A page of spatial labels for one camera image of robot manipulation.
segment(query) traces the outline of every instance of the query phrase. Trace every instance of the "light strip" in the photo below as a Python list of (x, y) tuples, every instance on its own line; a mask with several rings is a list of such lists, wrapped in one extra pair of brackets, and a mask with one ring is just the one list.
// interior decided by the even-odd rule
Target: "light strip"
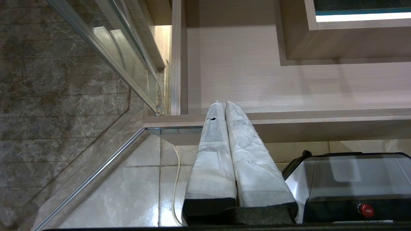
[(346, 22), (346, 21), (368, 21), (368, 20), (411, 18), (411, 12), (382, 13), (382, 14), (317, 15), (315, 17), (316, 17), (318, 23), (322, 23), (322, 22)]

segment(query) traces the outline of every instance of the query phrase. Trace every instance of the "silver appliance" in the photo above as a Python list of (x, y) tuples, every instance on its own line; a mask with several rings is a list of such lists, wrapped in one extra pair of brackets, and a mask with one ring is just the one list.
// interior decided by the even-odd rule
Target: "silver appliance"
[(283, 177), (298, 204), (299, 224), (411, 220), (411, 159), (404, 153), (305, 151)]

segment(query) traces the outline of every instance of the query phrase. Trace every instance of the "wooden cabinet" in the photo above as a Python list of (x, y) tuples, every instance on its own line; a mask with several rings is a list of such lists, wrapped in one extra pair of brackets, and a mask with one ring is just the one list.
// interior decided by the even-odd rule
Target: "wooden cabinet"
[(280, 0), (280, 11), (287, 59), (411, 57), (411, 18), (323, 21), (314, 0)]
[[(347, 49), (351, 46), (357, 54), (373, 51), (385, 57), (377, 55), (376, 47), (360, 50), (356, 43), (360, 38), (367, 38), (365, 44), (379, 43), (382, 37), (353, 37), (357, 30), (373, 29), (348, 24), (339, 25), (346, 27), (342, 30), (325, 29), (331, 25), (309, 20), (315, 17), (309, 3), (173, 0), (171, 115), (147, 118), (144, 127), (176, 145), (196, 144), (209, 105), (230, 100), (268, 143), (411, 138), (410, 63), (348, 59), (355, 57)], [(385, 29), (407, 34), (408, 28)], [(335, 35), (348, 38), (337, 41)], [(325, 51), (332, 47), (344, 55), (289, 58), (307, 54), (318, 59), (314, 55), (329, 56)], [(405, 51), (398, 49), (398, 54)]]

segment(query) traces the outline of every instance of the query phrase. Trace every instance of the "glass shower door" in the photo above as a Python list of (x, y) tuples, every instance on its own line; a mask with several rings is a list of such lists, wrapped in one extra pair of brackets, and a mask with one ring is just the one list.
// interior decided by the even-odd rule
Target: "glass shower door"
[(142, 49), (141, 41), (120, 0), (100, 0), (95, 5), (70, 6), (65, 0), (48, 0), (155, 112), (158, 102), (158, 78)]

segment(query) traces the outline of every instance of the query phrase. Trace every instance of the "gray marble tile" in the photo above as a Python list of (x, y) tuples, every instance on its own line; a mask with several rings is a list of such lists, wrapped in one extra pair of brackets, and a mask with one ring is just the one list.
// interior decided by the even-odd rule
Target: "gray marble tile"
[(144, 104), (143, 110), (144, 110), (143, 118), (147, 118), (149, 116), (154, 116), (155, 115), (155, 112), (149, 106), (147, 106), (146, 104)]
[(128, 94), (7, 97), (0, 99), (0, 117), (116, 115), (127, 107)]
[(330, 141), (331, 152), (404, 152), (411, 155), (411, 140)]
[(129, 93), (117, 94), (117, 113), (123, 114), (129, 109)]
[(97, 5), (96, 0), (67, 0), (67, 3), (71, 6), (77, 5)]
[(0, 118), (0, 139), (97, 137), (118, 115)]
[(0, 41), (82, 39), (68, 23), (1, 24)]
[(52, 58), (92, 56), (97, 53), (84, 40), (33, 40), (0, 42), (0, 58)]
[(123, 166), (160, 165), (160, 138), (150, 135), (124, 161)]
[(22, 59), (23, 76), (113, 74), (99, 56)]
[(130, 87), (120, 77), (117, 77), (117, 93), (128, 93)]
[[(107, 20), (101, 17), (98, 5), (77, 5), (72, 8), (84, 21)], [(65, 20), (51, 7), (23, 7), (0, 9), (1, 24), (62, 23)]]
[(328, 142), (265, 143), (264, 145), (275, 163), (288, 163), (301, 157), (304, 150), (309, 150), (313, 155), (329, 153)]
[(41, 187), (0, 188), (0, 222), (12, 226), (18, 219), (17, 209), (25, 205)]
[(130, 91), (130, 106), (132, 110), (141, 110), (144, 107), (144, 101), (134, 92)]
[(24, 72), (20, 59), (0, 59), (0, 81), (10, 83)]
[[(180, 221), (181, 209), (184, 202), (185, 190), (190, 171), (191, 166), (181, 166), (180, 177), (178, 179), (177, 189), (175, 191), (175, 213)], [(178, 226), (171, 213), (171, 199), (173, 196), (176, 175), (176, 166), (161, 167), (159, 226)]]
[(47, 7), (45, 0), (3, 0), (0, 2), (0, 8), (15, 7)]
[(69, 162), (0, 163), (0, 187), (44, 187)]
[(0, 141), (0, 162), (70, 162), (94, 138)]
[[(178, 159), (172, 144), (162, 140), (161, 165), (177, 165)], [(197, 145), (176, 146), (181, 164), (192, 165), (197, 156)]]
[(86, 115), (74, 116), (70, 121), (71, 131), (68, 137), (97, 137), (106, 130), (118, 115)]
[(116, 170), (60, 228), (157, 226), (159, 167)]
[(0, 78), (3, 97), (88, 95), (116, 93), (114, 74)]

